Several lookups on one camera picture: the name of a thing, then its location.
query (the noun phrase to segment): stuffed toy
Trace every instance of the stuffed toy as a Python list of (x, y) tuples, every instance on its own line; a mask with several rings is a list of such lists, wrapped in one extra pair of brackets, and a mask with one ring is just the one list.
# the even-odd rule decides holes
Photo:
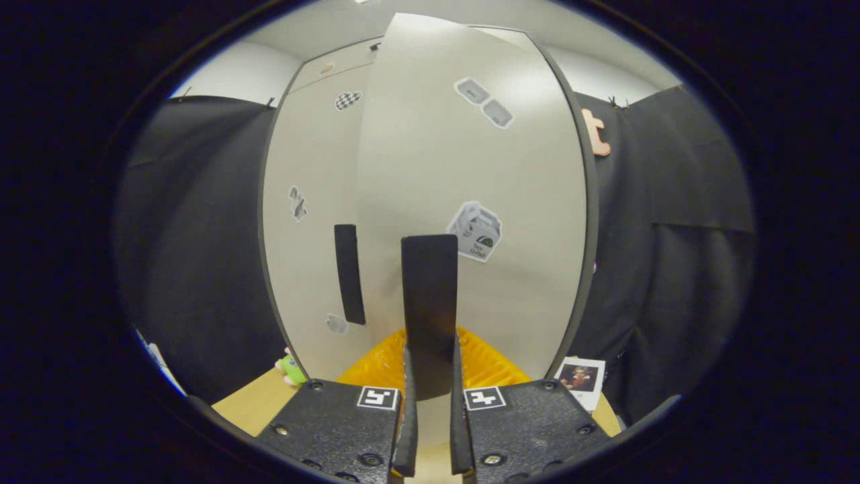
[(281, 369), (286, 373), (286, 376), (284, 376), (284, 382), (288, 385), (292, 385), (293, 387), (298, 387), (302, 383), (307, 382), (308, 379), (304, 377), (304, 373), (302, 373), (302, 370), (298, 367), (296, 359), (290, 354), (290, 348), (286, 348), (284, 351), (286, 352), (286, 356), (274, 362), (274, 367)]

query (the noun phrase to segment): black curtain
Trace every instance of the black curtain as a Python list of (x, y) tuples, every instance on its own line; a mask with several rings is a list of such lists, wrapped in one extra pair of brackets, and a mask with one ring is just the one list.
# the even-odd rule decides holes
[(120, 185), (114, 255), (127, 314), (183, 388), (208, 403), (284, 352), (257, 232), (273, 115), (237, 99), (168, 101)]
[(568, 354), (607, 361), (604, 393), (631, 423), (689, 392), (730, 336), (752, 278), (752, 202), (731, 142), (686, 87), (629, 107), (577, 99), (611, 153), (595, 157), (598, 269)]

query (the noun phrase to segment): white cabinet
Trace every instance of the white cabinet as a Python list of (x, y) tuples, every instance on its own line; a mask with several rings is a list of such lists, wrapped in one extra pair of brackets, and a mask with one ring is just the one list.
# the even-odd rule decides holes
[(371, 46), (381, 41), (381, 37), (366, 40), (305, 62), (295, 80), (292, 81), (290, 92), (295, 92), (305, 86), (349, 71), (350, 69), (373, 64), (379, 50), (372, 50)]
[[(467, 101), (464, 78), (493, 101)], [(574, 118), (540, 52), (522, 33), (397, 14), (384, 38), (304, 65), (275, 122), (262, 225), (277, 310), (311, 376), (338, 378), (403, 328), (401, 237), (444, 233), (468, 201), (498, 214), (502, 238), (486, 263), (459, 258), (457, 323), (542, 378), (577, 294), (586, 189)], [(346, 335), (326, 324), (343, 316), (335, 224), (356, 226), (367, 320)]]

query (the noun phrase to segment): photo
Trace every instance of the photo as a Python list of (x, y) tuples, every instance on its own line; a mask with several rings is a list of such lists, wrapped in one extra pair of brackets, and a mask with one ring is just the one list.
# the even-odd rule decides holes
[(577, 364), (564, 364), (558, 380), (568, 390), (593, 392), (600, 368)]

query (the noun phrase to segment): ceiling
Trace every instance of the ceiling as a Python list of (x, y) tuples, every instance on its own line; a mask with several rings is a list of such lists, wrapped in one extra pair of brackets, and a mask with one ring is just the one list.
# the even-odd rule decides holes
[(581, 53), (666, 89), (680, 81), (642, 49), (608, 28), (547, 0), (318, 0), (280, 18), (246, 40), (308, 60), (384, 35), (396, 12), (469, 25), (523, 30), (546, 46)]

